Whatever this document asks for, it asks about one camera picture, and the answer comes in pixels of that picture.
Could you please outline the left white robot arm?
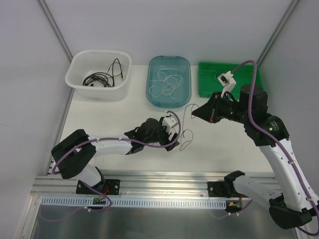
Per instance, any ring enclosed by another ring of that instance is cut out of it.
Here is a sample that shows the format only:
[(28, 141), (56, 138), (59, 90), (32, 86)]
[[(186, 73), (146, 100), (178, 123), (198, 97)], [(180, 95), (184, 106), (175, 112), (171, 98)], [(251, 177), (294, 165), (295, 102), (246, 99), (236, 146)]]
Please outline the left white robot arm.
[(118, 136), (99, 138), (78, 129), (51, 150), (55, 169), (63, 179), (74, 178), (83, 182), (92, 193), (99, 194), (104, 190), (106, 180), (97, 167), (89, 164), (92, 158), (135, 154), (145, 146), (171, 151), (179, 145), (179, 134), (172, 132), (176, 126), (180, 126), (179, 121), (166, 116), (159, 120), (149, 118), (140, 126)]

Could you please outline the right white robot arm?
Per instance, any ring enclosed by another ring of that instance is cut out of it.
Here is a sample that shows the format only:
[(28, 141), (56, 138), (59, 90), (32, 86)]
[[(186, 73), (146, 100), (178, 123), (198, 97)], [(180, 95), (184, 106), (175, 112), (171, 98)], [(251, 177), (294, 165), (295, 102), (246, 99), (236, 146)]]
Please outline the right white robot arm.
[(243, 124), (246, 134), (268, 160), (281, 191), (271, 190), (239, 170), (226, 175), (222, 182), (209, 183), (208, 191), (226, 198), (247, 196), (268, 210), (279, 227), (300, 228), (316, 216), (319, 198), (297, 163), (283, 121), (267, 112), (267, 93), (260, 86), (251, 93), (250, 87), (242, 86), (239, 100), (229, 92), (225, 96), (214, 92), (192, 115), (208, 123), (227, 119)]

